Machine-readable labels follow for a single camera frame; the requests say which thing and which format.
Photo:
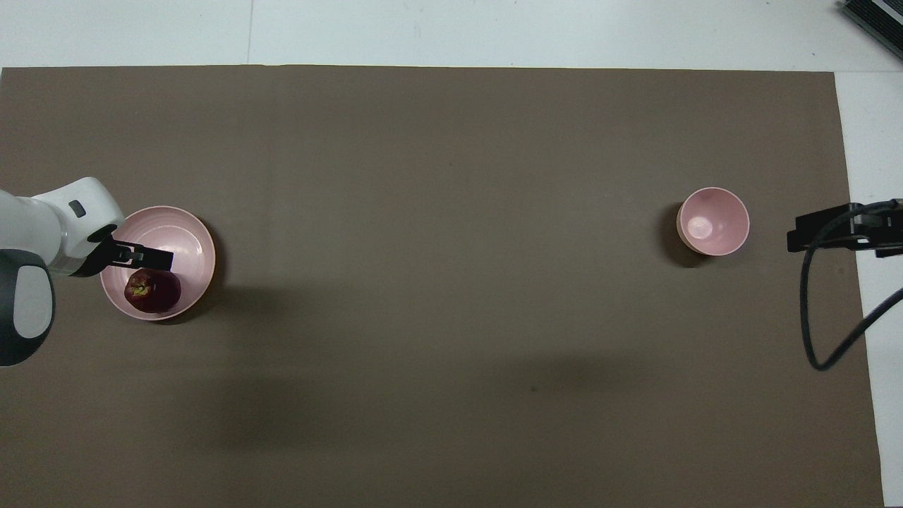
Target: large pink bowl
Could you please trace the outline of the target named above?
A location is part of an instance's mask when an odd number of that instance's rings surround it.
[[[100,284],[107,298],[123,313],[145,321],[175,317],[196,304],[207,291],[216,266],[216,249],[203,222],[181,208],[152,206],[139,210],[113,232],[113,238],[172,252],[172,273],[182,283],[182,297],[168,311],[147,314],[129,304],[124,295],[133,268],[106,267]]]

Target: white table surface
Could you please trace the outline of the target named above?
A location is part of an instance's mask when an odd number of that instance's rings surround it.
[[[0,68],[241,63],[833,71],[852,199],[903,198],[903,61],[832,0],[0,0]],[[868,312],[903,286],[903,257],[857,260]],[[903,306],[867,337],[888,505],[901,330]]]

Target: red apple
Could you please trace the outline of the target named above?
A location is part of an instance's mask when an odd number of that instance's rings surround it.
[[[166,312],[182,295],[182,283],[170,271],[141,268],[128,278],[126,300],[141,312]]]

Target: pink bowl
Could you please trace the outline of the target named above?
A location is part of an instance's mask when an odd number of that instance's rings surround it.
[[[172,252],[172,273],[182,283],[182,297],[175,307],[159,314],[147,314],[129,304],[124,295],[133,268],[106,267],[100,272],[100,284],[110,302],[124,314],[145,321],[175,317],[196,304],[207,291],[216,267],[213,238],[204,223],[191,213],[174,206],[152,206],[128,217],[113,232],[117,240],[140,243],[145,247]]]
[[[726,256],[749,236],[749,213],[743,201],[721,187],[690,194],[677,213],[677,234],[687,247],[708,256]]]

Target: black cable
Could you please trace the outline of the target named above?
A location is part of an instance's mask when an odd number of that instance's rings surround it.
[[[812,239],[812,243],[809,245],[809,248],[805,251],[805,256],[803,257],[803,269],[800,273],[799,277],[799,318],[800,324],[803,329],[803,346],[805,347],[805,356],[809,360],[809,364],[812,365],[817,371],[827,371],[830,369],[838,360],[841,359],[844,353],[850,349],[850,347],[859,339],[862,334],[865,333],[865,330],[871,326],[872,323],[878,321],[884,313],[888,312],[891,307],[893,307],[897,302],[903,300],[903,287],[895,292],[893,295],[888,296],[883,302],[880,303],[874,310],[872,310],[869,315],[865,316],[862,321],[856,325],[855,328],[850,331],[850,333],[843,339],[840,345],[837,346],[837,349],[828,356],[828,359],[824,361],[824,363],[819,363],[818,359],[815,358],[815,349],[812,347],[812,337],[809,333],[809,268],[812,265],[812,257],[815,255],[815,251],[818,249],[819,245],[824,241],[825,238],[832,231],[836,230],[842,224],[847,223],[853,217],[858,215],[863,215],[865,213],[881,213],[887,212],[890,210],[894,210],[901,205],[900,200],[890,200],[886,202],[874,202],[872,204],[867,204],[848,212],[844,212],[841,215],[835,217],[833,220],[825,224],[822,229],[818,231],[815,235],[815,238]]]

